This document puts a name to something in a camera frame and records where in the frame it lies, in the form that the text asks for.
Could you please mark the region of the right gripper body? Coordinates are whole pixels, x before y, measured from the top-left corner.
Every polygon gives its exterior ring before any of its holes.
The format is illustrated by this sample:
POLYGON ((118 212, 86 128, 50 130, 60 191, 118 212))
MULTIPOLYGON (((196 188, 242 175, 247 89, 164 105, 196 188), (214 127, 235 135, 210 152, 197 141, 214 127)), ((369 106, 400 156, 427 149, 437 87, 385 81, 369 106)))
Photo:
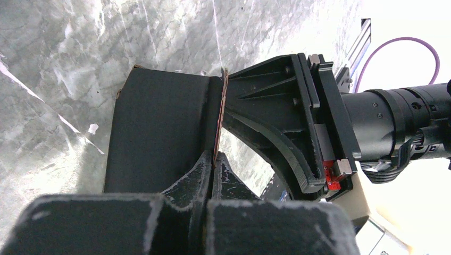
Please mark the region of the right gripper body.
POLYGON ((307 57, 299 53, 297 56, 313 103, 314 129, 322 158, 320 166, 326 174, 319 197, 332 202, 353 189, 351 177, 357 173, 355 161, 362 154, 333 75, 333 62, 325 61, 321 54, 307 57))

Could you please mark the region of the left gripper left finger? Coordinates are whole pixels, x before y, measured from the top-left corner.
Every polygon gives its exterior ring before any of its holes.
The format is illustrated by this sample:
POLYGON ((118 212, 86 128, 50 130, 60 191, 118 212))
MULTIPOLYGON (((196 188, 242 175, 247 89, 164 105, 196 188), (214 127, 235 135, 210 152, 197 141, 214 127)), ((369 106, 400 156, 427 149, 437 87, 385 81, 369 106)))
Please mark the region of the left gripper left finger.
POLYGON ((1 254, 202 254, 211 160, 203 152, 161 193, 38 197, 19 216, 1 254))

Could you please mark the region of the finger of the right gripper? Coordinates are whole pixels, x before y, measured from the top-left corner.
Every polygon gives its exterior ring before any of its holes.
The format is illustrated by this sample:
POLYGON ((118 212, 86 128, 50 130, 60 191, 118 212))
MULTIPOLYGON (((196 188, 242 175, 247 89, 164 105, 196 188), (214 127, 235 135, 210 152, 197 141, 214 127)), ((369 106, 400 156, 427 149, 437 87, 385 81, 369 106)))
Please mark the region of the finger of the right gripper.
POLYGON ((269 163, 289 193, 314 194, 326 184, 319 105, 305 54, 281 55, 229 76, 223 127, 269 163))

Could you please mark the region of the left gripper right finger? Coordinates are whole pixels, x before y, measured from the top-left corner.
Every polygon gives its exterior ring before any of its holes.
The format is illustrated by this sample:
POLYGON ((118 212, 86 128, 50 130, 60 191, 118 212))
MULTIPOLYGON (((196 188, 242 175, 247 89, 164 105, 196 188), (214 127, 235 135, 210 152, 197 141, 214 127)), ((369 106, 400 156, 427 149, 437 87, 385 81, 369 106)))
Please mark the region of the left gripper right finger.
POLYGON ((207 254, 359 254, 354 227, 327 202, 226 199, 217 181, 207 204, 207 254))

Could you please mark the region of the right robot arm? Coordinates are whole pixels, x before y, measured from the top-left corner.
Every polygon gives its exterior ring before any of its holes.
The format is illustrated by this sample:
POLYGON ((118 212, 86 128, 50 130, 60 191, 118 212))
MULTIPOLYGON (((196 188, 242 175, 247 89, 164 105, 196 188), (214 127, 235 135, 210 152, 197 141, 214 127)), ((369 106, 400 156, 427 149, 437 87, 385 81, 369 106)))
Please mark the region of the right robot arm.
POLYGON ((293 200, 328 201, 361 169, 374 184, 450 158, 450 83, 351 93, 322 55, 277 56, 228 76, 223 126, 293 200))

